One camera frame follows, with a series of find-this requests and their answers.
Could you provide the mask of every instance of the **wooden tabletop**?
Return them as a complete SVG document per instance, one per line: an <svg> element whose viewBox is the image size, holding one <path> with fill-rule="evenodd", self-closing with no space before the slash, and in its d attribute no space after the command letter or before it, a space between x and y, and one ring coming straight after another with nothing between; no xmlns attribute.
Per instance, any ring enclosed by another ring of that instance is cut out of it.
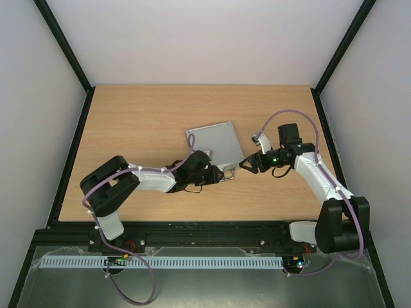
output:
<svg viewBox="0 0 411 308"><path fill-rule="evenodd" d="M316 122L321 132L320 153L333 170L308 86L99 85L59 219L91 220L82 207L80 181L115 155L132 164L162 167L186 156L187 129L232 121L247 157L259 149L251 135L274 112L286 108L305 112ZM311 124L298 114L287 113L265 130L273 147L278 147L277 127L286 123L297 123L303 141L315 142ZM250 221L317 219L320 207L294 170L284 178L273 178L271 172L254 175L241 169L234 180L205 186L200 194L135 192L119 213L123 221Z"/></svg>

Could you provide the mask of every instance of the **black metal frame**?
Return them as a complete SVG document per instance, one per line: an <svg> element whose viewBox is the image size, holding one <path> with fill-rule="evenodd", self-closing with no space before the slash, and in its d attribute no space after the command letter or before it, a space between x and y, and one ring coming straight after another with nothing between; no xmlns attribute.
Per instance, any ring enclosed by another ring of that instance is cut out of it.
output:
<svg viewBox="0 0 411 308"><path fill-rule="evenodd" d="M80 145L87 115L92 103L95 87L91 86L85 76L46 0L34 0L34 2L39 8L40 13L56 38L80 83L83 85L83 88L87 93L87 97L74 133L73 141L71 143L62 177L58 185L47 226L45 229L35 231L27 256L22 265L22 270L15 285L9 307L17 306L22 288L24 286L24 281L34 256L34 251L37 246L87 246L89 245L90 234L94 230L92 223L60 222L58 217L61 211L64 195L66 194L74 160ZM337 68L338 63L341 61L344 53L353 41L356 33L360 29L360 26L364 22L375 2L376 0L364 0L349 29L347 30L347 33L344 35L339 47L335 51L335 54L324 71L318 85L315 89L311 89L317 113L319 115L321 126L324 131L324 136L331 155L333 167L338 180L343 185L345 185L344 174L342 172L337 150L329 129L328 120L323 109L320 94L326 86L326 83L329 81L334 70ZM256 252L276 252L278 255L284 256L291 254L290 249L284 247L284 245L288 245L289 243L281 240L283 235L286 233L284 230L284 226L287 225L286 221L223 221L196 223L126 222L124 225L128 232L144 239L145 243L150 246L235 246L242 247L244 249L256 249ZM387 281L385 280L380 260L372 240L368 245L368 251L371 256L372 265L377 272L377 278L383 294L385 305L387 307L394 307L394 302L392 301Z"/></svg>

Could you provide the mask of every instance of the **gray metal plate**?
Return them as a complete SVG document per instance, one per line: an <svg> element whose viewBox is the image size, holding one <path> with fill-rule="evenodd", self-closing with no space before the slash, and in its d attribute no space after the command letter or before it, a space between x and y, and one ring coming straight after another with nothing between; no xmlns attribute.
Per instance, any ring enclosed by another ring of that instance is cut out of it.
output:
<svg viewBox="0 0 411 308"><path fill-rule="evenodd" d="M195 136L194 148L200 151L211 150L211 163L220 169L238 167L238 163L244 159L231 121L187 130L187 137L191 133Z"/></svg>

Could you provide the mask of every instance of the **metal sheet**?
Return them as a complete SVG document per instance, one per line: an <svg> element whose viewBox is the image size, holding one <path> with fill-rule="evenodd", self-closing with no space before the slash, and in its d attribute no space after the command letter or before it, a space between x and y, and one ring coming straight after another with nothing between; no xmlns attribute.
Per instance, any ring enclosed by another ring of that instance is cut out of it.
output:
<svg viewBox="0 0 411 308"><path fill-rule="evenodd" d="M176 251L165 250L165 255ZM243 255L238 250L218 249L183 250L182 254L188 253ZM305 270L316 270L328 262L314 255L312 268ZM321 275L301 278L287 278L282 271L269 269L155 269L155 274L158 288L150 308L384 307L375 272L355 262L337 262ZM132 307L104 276L100 269L39 268L37 261L18 307ZM124 270L115 280L134 300L143 301L151 292L152 281L144 269Z"/></svg>
<svg viewBox="0 0 411 308"><path fill-rule="evenodd" d="M211 163L220 169L236 168L244 159L231 122L187 130L187 137L191 133L195 136L194 148L201 151L211 150L213 152Z"/></svg>

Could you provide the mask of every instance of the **white cable tray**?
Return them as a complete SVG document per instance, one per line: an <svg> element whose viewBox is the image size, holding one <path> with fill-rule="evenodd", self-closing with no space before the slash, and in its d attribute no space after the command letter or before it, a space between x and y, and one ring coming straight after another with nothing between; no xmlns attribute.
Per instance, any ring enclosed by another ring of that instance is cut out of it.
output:
<svg viewBox="0 0 411 308"><path fill-rule="evenodd" d="M40 268L106 268L107 256L47 255ZM152 267L158 269L282 269L281 257L143 257ZM146 268L137 258L119 261L111 268Z"/></svg>

